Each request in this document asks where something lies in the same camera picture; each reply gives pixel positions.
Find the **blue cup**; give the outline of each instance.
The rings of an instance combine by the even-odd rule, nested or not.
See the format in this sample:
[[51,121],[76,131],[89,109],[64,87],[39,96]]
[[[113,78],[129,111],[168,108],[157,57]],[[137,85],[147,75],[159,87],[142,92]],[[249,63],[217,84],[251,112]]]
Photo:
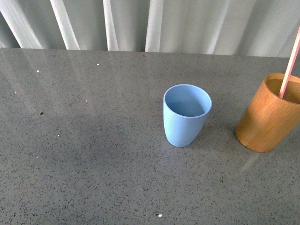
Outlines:
[[170,144],[186,147],[199,134],[212,101],[208,93],[191,84],[170,87],[164,94],[164,127]]

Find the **curtain fold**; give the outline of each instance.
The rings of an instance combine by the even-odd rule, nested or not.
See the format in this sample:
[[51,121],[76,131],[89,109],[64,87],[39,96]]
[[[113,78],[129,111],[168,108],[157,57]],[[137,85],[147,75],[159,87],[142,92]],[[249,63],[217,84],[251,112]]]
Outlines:
[[289,57],[300,0],[0,0],[0,47]]

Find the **countertop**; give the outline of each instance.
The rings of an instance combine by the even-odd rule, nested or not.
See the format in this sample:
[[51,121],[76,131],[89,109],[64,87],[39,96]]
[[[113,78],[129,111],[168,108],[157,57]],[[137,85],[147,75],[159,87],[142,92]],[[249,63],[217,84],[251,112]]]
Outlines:
[[[269,153],[234,134],[263,78],[287,63],[0,49],[0,224],[299,224],[300,126]],[[163,126],[163,94],[180,83],[213,102],[185,148]]]

